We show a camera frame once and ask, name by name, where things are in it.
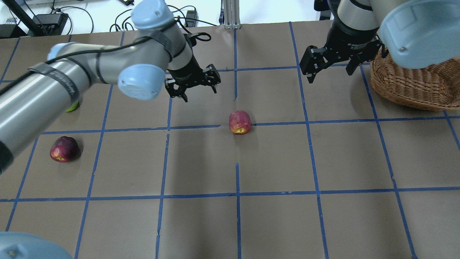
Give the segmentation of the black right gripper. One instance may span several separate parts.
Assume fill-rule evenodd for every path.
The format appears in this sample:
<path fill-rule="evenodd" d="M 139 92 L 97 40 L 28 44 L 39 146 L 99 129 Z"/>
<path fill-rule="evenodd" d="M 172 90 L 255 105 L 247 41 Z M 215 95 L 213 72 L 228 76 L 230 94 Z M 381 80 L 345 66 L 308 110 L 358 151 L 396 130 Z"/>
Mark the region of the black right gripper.
<path fill-rule="evenodd" d="M 339 18 L 335 18 L 327 35 L 327 41 L 321 48 L 308 46 L 300 60 L 299 66 L 309 83 L 316 75 L 326 69 L 327 61 L 346 61 L 346 72 L 353 75 L 358 66 L 372 60 L 382 46 L 377 36 L 377 28 L 360 31 L 351 28 Z"/>

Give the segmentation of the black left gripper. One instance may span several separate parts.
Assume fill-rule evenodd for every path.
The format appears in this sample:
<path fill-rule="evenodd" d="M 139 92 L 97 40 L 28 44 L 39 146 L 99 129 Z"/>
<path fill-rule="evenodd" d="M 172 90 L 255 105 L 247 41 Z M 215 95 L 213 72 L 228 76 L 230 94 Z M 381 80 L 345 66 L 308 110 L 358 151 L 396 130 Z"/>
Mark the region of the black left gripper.
<path fill-rule="evenodd" d="M 172 78 L 167 78 L 165 81 L 165 89 L 171 98 L 181 98 L 188 102 L 188 97 L 185 94 L 186 90 L 198 85 L 209 86 L 216 94 L 217 84 L 221 83 L 219 71 L 213 64 L 209 64 L 205 69 L 202 69 L 192 55 L 190 61 L 182 68 L 168 69 Z"/>

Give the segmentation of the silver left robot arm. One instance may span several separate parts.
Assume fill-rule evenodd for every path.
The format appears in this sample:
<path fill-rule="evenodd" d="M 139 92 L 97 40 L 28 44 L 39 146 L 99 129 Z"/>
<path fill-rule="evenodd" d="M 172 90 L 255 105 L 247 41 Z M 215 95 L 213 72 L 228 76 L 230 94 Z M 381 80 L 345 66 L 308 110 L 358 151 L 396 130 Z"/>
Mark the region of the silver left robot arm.
<path fill-rule="evenodd" d="M 53 46 L 46 62 L 1 89 L 1 172 L 92 85 L 115 84 L 131 98 L 151 100 L 165 88 L 188 101 L 186 90 L 221 77 L 213 64 L 202 69 L 193 47 L 199 34 L 184 34 L 164 0 L 143 0 L 131 14 L 137 29 L 124 46 L 78 42 Z"/>

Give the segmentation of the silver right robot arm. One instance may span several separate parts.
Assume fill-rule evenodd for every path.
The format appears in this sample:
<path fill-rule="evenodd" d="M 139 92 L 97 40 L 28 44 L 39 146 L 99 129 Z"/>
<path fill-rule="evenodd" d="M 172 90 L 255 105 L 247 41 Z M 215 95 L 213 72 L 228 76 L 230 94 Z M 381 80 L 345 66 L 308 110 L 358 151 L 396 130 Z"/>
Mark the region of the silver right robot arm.
<path fill-rule="evenodd" d="M 333 64 L 352 75 L 378 52 L 398 66 L 421 69 L 459 56 L 458 0 L 316 0 L 334 16 L 323 47 L 308 46 L 299 67 L 308 82 Z"/>

